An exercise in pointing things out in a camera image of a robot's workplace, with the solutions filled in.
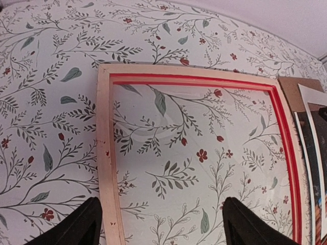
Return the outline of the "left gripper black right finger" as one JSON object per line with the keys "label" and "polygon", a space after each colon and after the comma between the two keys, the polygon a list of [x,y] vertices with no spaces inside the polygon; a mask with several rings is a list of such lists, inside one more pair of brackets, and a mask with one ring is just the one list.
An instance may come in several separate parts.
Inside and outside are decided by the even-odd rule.
{"label": "left gripper black right finger", "polygon": [[297,244],[266,224],[235,197],[226,198],[222,216],[227,244]]}

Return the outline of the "cat photo print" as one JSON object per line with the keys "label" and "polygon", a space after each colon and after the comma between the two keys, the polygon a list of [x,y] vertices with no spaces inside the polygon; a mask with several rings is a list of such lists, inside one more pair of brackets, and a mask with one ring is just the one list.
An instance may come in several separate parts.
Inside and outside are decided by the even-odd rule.
{"label": "cat photo print", "polygon": [[322,195],[314,137],[307,113],[295,112],[294,116],[307,170],[310,206],[312,210],[312,225],[314,226],[312,229],[313,241],[315,244],[323,244],[324,239],[321,237]]}

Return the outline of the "red wooden picture frame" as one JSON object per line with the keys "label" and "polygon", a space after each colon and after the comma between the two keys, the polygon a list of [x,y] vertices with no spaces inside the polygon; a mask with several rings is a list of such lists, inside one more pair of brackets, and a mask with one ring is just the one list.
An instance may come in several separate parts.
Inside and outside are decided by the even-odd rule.
{"label": "red wooden picture frame", "polygon": [[297,131],[275,79],[101,65],[97,157],[108,244],[225,244],[227,197],[296,243],[314,241]]}

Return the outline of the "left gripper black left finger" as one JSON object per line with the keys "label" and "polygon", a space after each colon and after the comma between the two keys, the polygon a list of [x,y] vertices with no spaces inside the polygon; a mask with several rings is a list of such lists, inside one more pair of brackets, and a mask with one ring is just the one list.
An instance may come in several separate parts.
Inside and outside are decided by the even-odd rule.
{"label": "left gripper black left finger", "polygon": [[99,198],[88,198],[58,225],[27,245],[99,244],[102,207]]}

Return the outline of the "white mat board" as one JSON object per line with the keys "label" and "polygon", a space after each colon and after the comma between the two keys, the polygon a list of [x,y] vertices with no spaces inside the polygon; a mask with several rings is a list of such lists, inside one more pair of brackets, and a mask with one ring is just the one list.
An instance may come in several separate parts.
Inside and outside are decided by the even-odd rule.
{"label": "white mat board", "polygon": [[318,159],[321,184],[322,209],[326,206],[326,122],[319,116],[318,110],[326,107],[326,93],[299,85]]}

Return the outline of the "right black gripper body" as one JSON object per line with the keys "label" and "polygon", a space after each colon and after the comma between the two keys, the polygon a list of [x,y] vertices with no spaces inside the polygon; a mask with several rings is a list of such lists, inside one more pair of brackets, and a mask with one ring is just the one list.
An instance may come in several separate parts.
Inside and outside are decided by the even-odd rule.
{"label": "right black gripper body", "polygon": [[327,122],[327,107],[320,108],[318,114],[325,122]]}

